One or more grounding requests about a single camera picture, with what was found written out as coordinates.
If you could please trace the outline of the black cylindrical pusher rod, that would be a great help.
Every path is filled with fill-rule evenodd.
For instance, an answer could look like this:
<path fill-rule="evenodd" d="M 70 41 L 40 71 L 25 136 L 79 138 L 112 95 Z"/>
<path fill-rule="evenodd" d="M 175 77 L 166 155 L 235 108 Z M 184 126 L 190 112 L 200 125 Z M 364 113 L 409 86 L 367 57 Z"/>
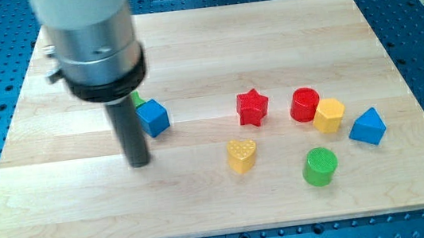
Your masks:
<path fill-rule="evenodd" d="M 105 109 L 128 164 L 134 168 L 146 166 L 150 162 L 150 152 L 134 102 L 127 96 L 106 103 Z"/>

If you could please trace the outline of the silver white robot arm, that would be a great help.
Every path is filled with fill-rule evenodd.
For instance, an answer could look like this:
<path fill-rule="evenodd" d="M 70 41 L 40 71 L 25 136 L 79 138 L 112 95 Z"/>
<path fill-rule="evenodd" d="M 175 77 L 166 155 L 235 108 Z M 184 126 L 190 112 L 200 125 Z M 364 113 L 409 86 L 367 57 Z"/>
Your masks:
<path fill-rule="evenodd" d="M 103 103 L 134 168 L 150 153 L 131 93 L 146 76 L 129 0 L 28 0 L 53 44 L 56 76 L 79 99 Z"/>

